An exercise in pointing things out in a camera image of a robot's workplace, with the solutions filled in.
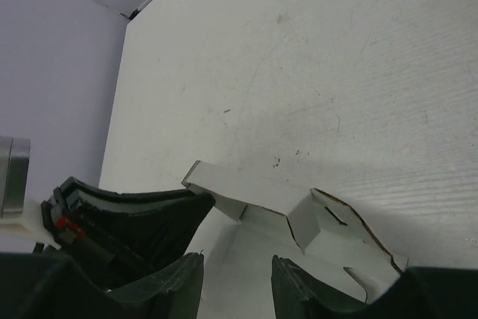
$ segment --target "brown cardboard edge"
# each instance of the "brown cardboard edge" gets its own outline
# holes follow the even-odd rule
[[[361,224],[363,225],[363,227],[365,228],[365,230],[367,231],[367,233],[369,234],[369,236],[373,239],[373,241],[376,243],[377,246],[379,246],[379,248],[386,254],[390,257],[390,264],[391,266],[399,273],[399,274],[403,274],[403,271],[400,269],[400,267],[397,265],[397,263],[395,263],[395,260],[394,260],[394,255],[387,249],[385,248],[385,246],[383,245],[383,243],[374,235],[374,233],[372,232],[372,230],[370,229],[370,227],[367,225],[367,223],[364,221],[364,219],[360,216],[360,214],[351,206],[349,205],[348,203],[340,200],[339,198],[337,197],[334,197],[333,195],[331,194],[328,194],[327,192],[324,192],[324,191],[321,191],[319,190],[318,188],[314,188],[317,192],[319,192],[320,194],[326,196],[327,198],[330,198],[332,201],[335,201],[337,203],[340,203],[342,205],[345,205],[346,207],[350,208],[350,210],[352,211],[352,213],[354,213],[355,216],[357,216],[357,218],[360,220]]]

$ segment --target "black object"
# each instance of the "black object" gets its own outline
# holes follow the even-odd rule
[[[190,253],[160,272],[104,293],[67,255],[0,254],[0,318],[194,319],[203,256]]]
[[[100,288],[114,289],[184,255],[213,206],[209,194],[118,194],[70,177],[41,208],[43,225],[60,251],[70,254]]]
[[[367,305],[275,255],[272,291],[277,319],[478,318],[478,270],[409,268]]]
[[[45,244],[43,243],[35,243],[35,247],[33,248],[33,253],[42,253],[45,249]]]

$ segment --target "cardboard flap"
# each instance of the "cardboard flap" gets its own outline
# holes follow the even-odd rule
[[[392,267],[399,272],[406,268],[408,260],[405,257],[399,256],[399,264],[397,264],[394,260],[394,255],[380,242],[352,206],[316,188],[312,188],[311,193],[313,200],[320,203],[340,225],[346,226],[350,234],[358,236],[366,244],[381,250],[389,258]]]
[[[302,252],[320,232],[311,193],[303,188],[201,161],[182,184],[194,193],[212,194],[216,208],[233,220],[239,220],[248,205],[284,216]]]

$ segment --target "white cardboard piece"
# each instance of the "white cardboard piece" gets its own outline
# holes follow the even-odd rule
[[[205,256],[198,318],[229,318],[232,312],[238,313],[235,318],[274,318],[273,255],[366,303],[404,269],[353,208],[327,193],[201,161],[183,185],[217,201],[188,248]]]
[[[233,220],[239,220],[248,205],[284,216],[292,238],[303,253],[320,232],[312,195],[303,188],[201,161],[193,165],[182,184],[194,193],[212,193],[215,207]]]

